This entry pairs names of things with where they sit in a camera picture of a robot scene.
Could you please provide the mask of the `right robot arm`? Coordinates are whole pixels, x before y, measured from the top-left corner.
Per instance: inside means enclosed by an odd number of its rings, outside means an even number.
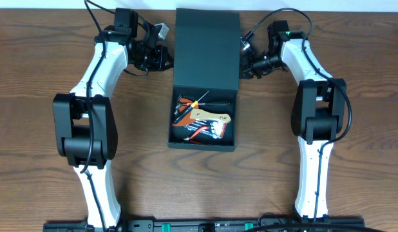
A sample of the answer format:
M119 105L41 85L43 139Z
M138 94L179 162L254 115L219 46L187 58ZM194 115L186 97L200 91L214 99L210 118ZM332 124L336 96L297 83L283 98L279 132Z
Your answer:
M337 135L342 135L346 82L334 79L313 54L307 35L291 31L286 20L267 28L269 48L257 54L254 32L242 36L242 79L262 78L276 69L289 70L298 86L291 113L291 129L300 152L299 187L294 209L302 219L327 217L328 163Z

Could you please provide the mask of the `orange scraper wooden handle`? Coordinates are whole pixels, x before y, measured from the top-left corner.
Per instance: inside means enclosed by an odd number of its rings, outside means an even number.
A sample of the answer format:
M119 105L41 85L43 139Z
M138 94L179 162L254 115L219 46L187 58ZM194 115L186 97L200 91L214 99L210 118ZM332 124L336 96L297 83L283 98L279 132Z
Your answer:
M181 113L191 103L192 100L181 98L176 105L176 115ZM173 123L173 126L186 126L196 121L217 121L228 124L231 122L231 117L226 113L210 113L200 109L199 106L195 106L180 122Z

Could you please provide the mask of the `dark green box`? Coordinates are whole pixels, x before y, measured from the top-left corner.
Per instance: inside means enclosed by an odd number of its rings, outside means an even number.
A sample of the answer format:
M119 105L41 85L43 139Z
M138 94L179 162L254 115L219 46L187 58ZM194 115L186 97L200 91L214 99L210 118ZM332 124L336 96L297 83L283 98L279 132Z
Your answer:
M221 10L176 10L175 61L173 95L168 146L176 149L234 151L236 138L236 103L240 72L240 15ZM194 141L184 142L193 133L184 126L173 126L177 98L199 103L230 102L227 106L199 106L210 113L226 113L231 122L226 124L222 139L199 134Z

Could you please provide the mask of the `black yellow screwdriver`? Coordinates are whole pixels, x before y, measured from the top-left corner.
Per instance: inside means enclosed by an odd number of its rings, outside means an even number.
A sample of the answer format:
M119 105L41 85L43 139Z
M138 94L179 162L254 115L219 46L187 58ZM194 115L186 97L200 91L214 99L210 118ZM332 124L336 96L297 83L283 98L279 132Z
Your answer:
M175 119L173 120L173 123L174 124L179 123L184 117L186 117L194 109L195 106L198 105L198 102L203 97L205 97L208 93L209 93L209 91L205 92L198 100L191 102L189 105L187 105L187 107L175 117Z

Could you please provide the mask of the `red handled pliers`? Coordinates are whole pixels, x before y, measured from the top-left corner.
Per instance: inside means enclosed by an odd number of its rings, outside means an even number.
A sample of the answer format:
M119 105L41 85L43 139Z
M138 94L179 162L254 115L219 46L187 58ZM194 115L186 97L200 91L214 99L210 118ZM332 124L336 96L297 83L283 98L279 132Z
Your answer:
M207 131L210 127L209 126L202 126L200 128L198 128L191 136L188 136L186 138L184 138L184 142L188 142L191 144L197 144L197 145L202 145L202 143L194 141L194 138L200 134L202 131Z

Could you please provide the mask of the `blue drill bit pack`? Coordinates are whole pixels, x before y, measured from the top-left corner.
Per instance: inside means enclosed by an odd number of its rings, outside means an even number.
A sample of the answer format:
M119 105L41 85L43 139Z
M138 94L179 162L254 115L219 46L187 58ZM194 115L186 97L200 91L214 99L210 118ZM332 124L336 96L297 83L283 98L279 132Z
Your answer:
M209 126L207 131L202 131L200 134L204 134L212 139L222 139L225 133L226 123L222 121L194 121L184 128L194 133L198 128L202 126Z

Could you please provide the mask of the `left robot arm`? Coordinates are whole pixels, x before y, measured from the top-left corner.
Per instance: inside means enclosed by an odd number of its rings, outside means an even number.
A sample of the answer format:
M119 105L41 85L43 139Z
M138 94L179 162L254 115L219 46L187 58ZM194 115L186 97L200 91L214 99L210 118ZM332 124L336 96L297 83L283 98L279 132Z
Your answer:
M86 200L85 231L122 231L126 226L111 170L118 147L111 97L130 64L145 72L172 67L167 49L158 44L166 34L164 24L156 24L139 41L134 29L101 31L82 79L69 93L53 99L57 150L73 167Z

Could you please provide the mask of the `black red claw hammer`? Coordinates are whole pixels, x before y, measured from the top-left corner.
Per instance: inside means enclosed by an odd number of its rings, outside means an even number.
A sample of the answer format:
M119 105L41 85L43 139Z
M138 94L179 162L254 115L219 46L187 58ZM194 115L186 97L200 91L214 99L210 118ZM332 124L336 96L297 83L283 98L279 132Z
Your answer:
M178 115L182 106L188 106L192 103L192 100L183 98L182 95L179 95L177 98L178 103L175 106L174 115ZM230 102L203 102L199 103L199 106L227 106L230 105Z

